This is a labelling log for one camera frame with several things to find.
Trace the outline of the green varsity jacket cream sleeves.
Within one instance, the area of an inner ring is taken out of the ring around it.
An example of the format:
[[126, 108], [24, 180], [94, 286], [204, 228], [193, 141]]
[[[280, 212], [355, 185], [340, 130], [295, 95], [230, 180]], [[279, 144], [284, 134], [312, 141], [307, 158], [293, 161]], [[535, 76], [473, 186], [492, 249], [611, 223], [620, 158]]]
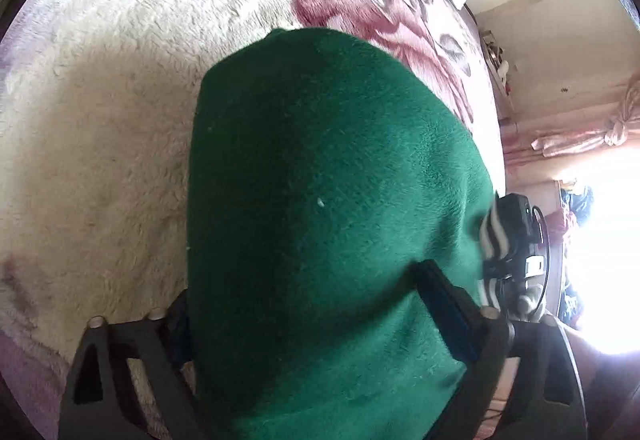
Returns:
[[196, 391], [228, 439], [420, 439], [465, 368], [412, 275], [474, 292], [494, 188], [386, 52], [275, 30], [205, 75], [188, 189]]

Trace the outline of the pile of clothes on desk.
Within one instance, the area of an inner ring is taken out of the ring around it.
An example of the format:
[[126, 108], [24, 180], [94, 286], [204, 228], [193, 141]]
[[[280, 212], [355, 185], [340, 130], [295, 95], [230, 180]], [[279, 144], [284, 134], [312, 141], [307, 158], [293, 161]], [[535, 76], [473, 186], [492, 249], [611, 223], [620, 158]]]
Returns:
[[570, 279], [570, 255], [590, 218], [593, 201], [590, 186], [555, 182], [544, 210], [550, 238], [546, 308], [571, 328], [577, 328], [584, 305]]

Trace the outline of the pink floral curtain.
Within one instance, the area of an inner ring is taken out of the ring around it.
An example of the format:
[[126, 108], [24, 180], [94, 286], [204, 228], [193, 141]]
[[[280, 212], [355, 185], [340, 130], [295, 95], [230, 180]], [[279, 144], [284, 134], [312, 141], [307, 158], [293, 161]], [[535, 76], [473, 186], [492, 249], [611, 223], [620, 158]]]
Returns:
[[541, 160], [619, 148], [639, 140], [639, 75], [614, 90], [611, 102], [589, 104], [533, 118], [514, 118], [500, 128], [509, 168]]

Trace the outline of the white bedside nightstand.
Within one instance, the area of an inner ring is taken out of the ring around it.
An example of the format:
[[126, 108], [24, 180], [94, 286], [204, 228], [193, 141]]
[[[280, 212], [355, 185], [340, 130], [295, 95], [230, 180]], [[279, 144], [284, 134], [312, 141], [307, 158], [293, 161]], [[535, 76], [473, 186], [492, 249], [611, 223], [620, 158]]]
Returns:
[[491, 30], [480, 32], [480, 43], [482, 44], [492, 90], [494, 90], [498, 119], [510, 119], [514, 114], [509, 85], [510, 63], [504, 56], [504, 50], [496, 41]]

